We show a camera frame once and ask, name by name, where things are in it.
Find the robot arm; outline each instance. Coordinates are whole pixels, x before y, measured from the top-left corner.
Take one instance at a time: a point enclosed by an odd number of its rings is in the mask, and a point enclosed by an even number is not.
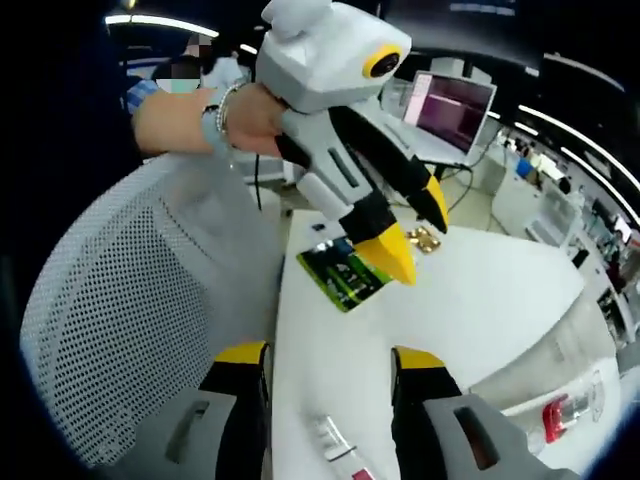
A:
[[[290,106],[276,140],[283,158],[304,167],[298,189],[327,218],[340,221],[362,257],[414,284],[409,244],[358,160],[363,156],[420,215],[447,231],[437,180],[377,101],[409,54],[411,38],[329,0],[274,0],[263,18],[273,29],[258,53],[256,78]]]

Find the ceiling light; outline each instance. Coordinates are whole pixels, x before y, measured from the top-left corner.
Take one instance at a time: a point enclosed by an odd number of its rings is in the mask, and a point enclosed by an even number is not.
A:
[[[129,17],[129,15],[111,15],[105,18],[107,25],[112,23],[129,23],[127,21],[113,22],[113,17]],[[164,27],[179,28],[193,33],[206,35],[207,37],[216,38],[219,33],[210,28],[204,28],[194,23],[183,22],[182,20],[174,20],[173,18],[155,17],[152,15],[131,15],[130,23],[140,23],[145,25],[161,25]]]
[[[546,120],[552,125],[555,125],[556,127],[561,128],[565,132],[570,133],[574,137],[582,140],[584,143],[589,145],[591,148],[593,148],[596,152],[598,152],[604,158],[609,160],[613,164],[613,166],[616,167],[620,171],[620,173],[622,173],[625,177],[627,177],[627,179],[636,187],[636,189],[640,191],[640,182],[638,182],[638,179],[634,177],[631,174],[631,172],[629,172],[629,170],[627,170],[618,160],[616,160],[616,158],[613,155],[607,152],[604,148],[602,148],[596,142],[584,136],[582,133],[580,133],[576,129],[571,128],[569,125],[562,123],[560,120],[556,120],[555,118],[550,117],[549,115],[546,115],[537,110],[534,110],[533,108],[525,107],[524,105],[519,105],[518,108],[525,113],[533,115],[534,117],[538,117],[538,118],[541,118],[542,120]]]
[[[577,62],[575,60],[571,60],[570,58],[562,57],[562,56],[560,56],[560,54],[558,52],[556,52],[555,55],[552,55],[550,53],[545,53],[544,54],[544,59],[545,60],[552,60],[554,62],[563,63],[564,65],[567,65],[569,67],[577,68],[579,70],[582,70],[583,72],[587,72],[587,73],[589,73],[591,75],[594,75],[594,76],[598,77],[601,80],[604,80],[609,85],[614,86],[618,90],[621,90],[623,92],[625,91],[624,87],[622,85],[620,85],[620,83],[616,82],[613,78],[611,78],[606,73],[603,73],[600,70],[596,70],[595,68],[590,67],[589,65],[585,65],[584,63],[580,63],[580,62]]]
[[[531,127],[526,126],[524,123],[520,123],[520,122],[513,122],[513,124],[518,127],[520,130],[524,130],[525,132],[533,135],[534,137],[538,136],[538,131],[534,130]]]
[[[107,25],[114,25],[116,23],[129,23],[130,21],[131,15],[109,15],[104,19],[104,22]]]
[[[537,68],[525,67],[524,72],[531,75],[532,77],[540,76],[540,70],[538,70]]]
[[[611,193],[611,195],[613,195],[616,198],[616,200],[618,200],[618,202],[622,206],[624,206],[627,212],[631,215],[632,219],[636,222],[636,225],[640,226],[640,217],[638,217],[638,214],[631,208],[631,205],[627,203],[627,201],[623,198],[623,196],[620,195],[620,192],[618,192],[615,188],[613,188],[613,185],[611,185],[606,178],[600,175],[600,172],[598,172],[595,168],[593,168],[591,165],[589,165],[587,162],[585,162],[582,158],[580,158],[578,155],[573,153],[571,150],[561,147],[560,151],[562,151],[562,153],[564,153],[568,157],[571,157],[578,164],[580,164],[582,168],[584,168],[587,172],[593,175],[594,178],[596,178],[602,186],[604,186],[607,190],[609,190],[609,193]]]
[[[258,53],[258,50],[256,50],[255,48],[253,48],[250,45],[247,45],[246,43],[241,43],[240,44],[240,50],[244,50],[245,52],[253,53],[254,55]]]

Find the yellow circular marker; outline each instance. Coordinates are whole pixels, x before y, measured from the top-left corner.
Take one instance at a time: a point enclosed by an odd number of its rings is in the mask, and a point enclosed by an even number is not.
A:
[[[397,45],[384,45],[367,58],[362,68],[365,78],[378,78],[386,75],[400,63],[402,48]]]

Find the bracelet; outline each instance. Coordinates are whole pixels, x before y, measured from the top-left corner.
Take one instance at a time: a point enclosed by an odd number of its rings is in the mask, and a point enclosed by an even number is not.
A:
[[[227,133],[227,109],[228,109],[227,101],[229,100],[229,97],[232,93],[237,92],[245,85],[247,85],[247,82],[244,82],[244,81],[237,82],[231,85],[227,89],[227,91],[224,92],[224,95],[220,100],[220,108],[218,108],[218,114],[216,115],[216,128],[223,135],[226,135]]]

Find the green card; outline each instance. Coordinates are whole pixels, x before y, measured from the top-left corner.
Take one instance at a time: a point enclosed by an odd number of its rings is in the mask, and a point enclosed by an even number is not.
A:
[[[328,240],[297,256],[322,291],[343,312],[357,307],[391,281],[366,264],[346,237]]]

